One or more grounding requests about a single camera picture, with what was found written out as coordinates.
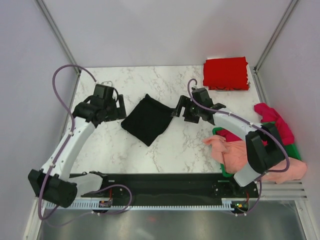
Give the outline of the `aluminium frame post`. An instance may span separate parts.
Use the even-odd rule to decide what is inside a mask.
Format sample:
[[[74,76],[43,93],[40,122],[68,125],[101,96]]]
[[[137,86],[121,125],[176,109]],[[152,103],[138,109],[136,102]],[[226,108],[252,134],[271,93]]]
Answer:
[[[262,67],[263,63],[265,62],[267,56],[269,55],[270,51],[272,50],[274,44],[280,37],[280,34],[284,30],[286,24],[288,23],[291,15],[295,11],[296,7],[300,3],[300,0],[290,0],[288,6],[286,7],[284,13],[282,14],[278,24],[276,25],[270,39],[268,40],[262,54],[260,55],[257,63],[253,67],[253,72],[257,74]]]
[[[58,44],[60,45],[64,55],[67,57],[70,64],[77,65],[77,62],[65,40],[63,37],[56,21],[54,20],[52,14],[50,13],[49,8],[47,7],[44,0],[35,0],[35,4],[38,6],[40,12],[42,13],[44,19],[46,20],[49,28],[51,29],[54,37],[56,38]]]

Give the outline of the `left aluminium frame post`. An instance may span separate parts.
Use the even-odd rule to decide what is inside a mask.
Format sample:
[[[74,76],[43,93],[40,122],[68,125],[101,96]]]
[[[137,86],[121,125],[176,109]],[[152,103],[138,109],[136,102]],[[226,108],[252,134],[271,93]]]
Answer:
[[[46,20],[49,28],[51,29],[54,37],[56,38],[58,44],[60,45],[64,55],[67,57],[70,64],[77,65],[77,62],[65,40],[63,37],[56,21],[54,20],[52,14],[50,13],[49,8],[47,7],[44,0],[35,0],[35,4],[38,6],[40,12],[42,13],[44,19]]]

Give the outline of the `right aluminium frame post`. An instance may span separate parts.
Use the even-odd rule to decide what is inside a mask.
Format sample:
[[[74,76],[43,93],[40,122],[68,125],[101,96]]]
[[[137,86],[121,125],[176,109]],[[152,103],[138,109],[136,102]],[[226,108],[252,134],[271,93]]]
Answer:
[[[265,62],[267,56],[269,55],[270,51],[272,50],[274,44],[280,37],[280,34],[284,30],[286,24],[288,23],[291,15],[295,11],[296,7],[300,3],[300,0],[290,0],[288,6],[286,7],[284,13],[282,14],[278,24],[276,25],[270,39],[268,40],[262,54],[260,55],[257,63],[253,67],[253,72],[257,74],[262,67],[263,63]]]

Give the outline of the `magenta t-shirt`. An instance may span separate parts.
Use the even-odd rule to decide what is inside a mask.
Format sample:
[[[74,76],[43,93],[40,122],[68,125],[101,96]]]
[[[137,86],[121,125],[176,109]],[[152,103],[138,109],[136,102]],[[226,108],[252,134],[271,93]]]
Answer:
[[[254,111],[261,116],[261,123],[273,122],[279,132],[281,140],[285,146],[295,143],[295,137],[289,128],[288,124],[284,121],[281,115],[265,103],[258,103],[253,107]],[[216,135],[222,136],[227,142],[241,141],[242,139],[231,133],[226,129],[218,130]]]

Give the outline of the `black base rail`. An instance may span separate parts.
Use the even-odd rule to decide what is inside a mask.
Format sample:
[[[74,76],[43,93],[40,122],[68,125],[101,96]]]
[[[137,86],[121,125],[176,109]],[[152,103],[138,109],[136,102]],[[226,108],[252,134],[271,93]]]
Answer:
[[[127,173],[104,175],[100,192],[84,196],[123,205],[217,205],[223,198],[257,198],[258,190],[253,182],[240,187],[221,173]]]

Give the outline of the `green plastic bin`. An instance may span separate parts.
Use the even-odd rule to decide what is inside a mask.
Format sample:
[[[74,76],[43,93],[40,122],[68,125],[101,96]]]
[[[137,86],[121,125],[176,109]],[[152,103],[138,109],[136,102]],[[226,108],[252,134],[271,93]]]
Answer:
[[[216,135],[216,131],[220,131],[220,130],[223,130],[223,128],[221,127],[215,127],[213,130],[212,130],[212,134],[213,135]],[[297,160],[300,160],[301,161],[301,156],[299,154],[299,151],[296,147],[295,144],[290,144],[290,145],[286,145],[284,146],[289,158],[294,158],[294,159],[297,159]],[[226,172],[226,169],[225,169],[225,165],[220,163],[220,166],[221,166],[221,170],[222,170],[222,174],[223,176],[225,177],[231,177],[234,173],[228,173]]]

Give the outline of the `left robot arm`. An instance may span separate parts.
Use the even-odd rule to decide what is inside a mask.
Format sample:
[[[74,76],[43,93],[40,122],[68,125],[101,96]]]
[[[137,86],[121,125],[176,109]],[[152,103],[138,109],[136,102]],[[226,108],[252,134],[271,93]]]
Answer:
[[[32,169],[28,180],[35,195],[59,207],[69,207],[77,197],[94,192],[106,196],[110,185],[99,172],[71,177],[76,158],[87,139],[103,122],[126,118],[124,97],[108,85],[97,84],[93,95],[80,102],[71,115],[71,128],[63,136],[49,160]]]

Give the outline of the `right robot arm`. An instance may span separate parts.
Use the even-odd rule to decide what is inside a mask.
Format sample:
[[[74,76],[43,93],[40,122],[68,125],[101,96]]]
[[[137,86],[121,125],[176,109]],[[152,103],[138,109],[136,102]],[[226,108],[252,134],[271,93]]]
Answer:
[[[233,177],[229,191],[235,197],[247,191],[247,185],[267,173],[275,173],[274,166],[285,161],[286,172],[290,159],[280,134],[273,123],[252,123],[236,115],[222,103],[213,103],[205,88],[191,88],[188,96],[181,95],[172,111],[173,117],[183,116],[184,121],[197,124],[200,120],[223,128],[244,141],[247,163]]]

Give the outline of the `black t-shirt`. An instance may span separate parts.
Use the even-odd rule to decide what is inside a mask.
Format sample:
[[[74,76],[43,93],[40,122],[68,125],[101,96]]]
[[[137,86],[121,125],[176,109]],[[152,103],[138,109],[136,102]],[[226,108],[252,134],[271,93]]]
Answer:
[[[173,111],[146,94],[121,122],[121,127],[149,147],[168,128]]]

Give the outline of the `salmon pink t-shirt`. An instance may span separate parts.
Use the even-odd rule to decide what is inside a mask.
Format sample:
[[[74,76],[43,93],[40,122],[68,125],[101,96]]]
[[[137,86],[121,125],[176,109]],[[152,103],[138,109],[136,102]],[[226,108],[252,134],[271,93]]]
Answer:
[[[205,145],[211,146],[212,158],[223,164],[229,174],[235,174],[248,163],[246,144],[243,140],[227,142],[220,135],[213,135],[202,140]],[[285,172],[270,172],[262,177],[264,182],[282,184],[288,181],[301,180],[307,172],[306,163],[289,158],[290,166]]]

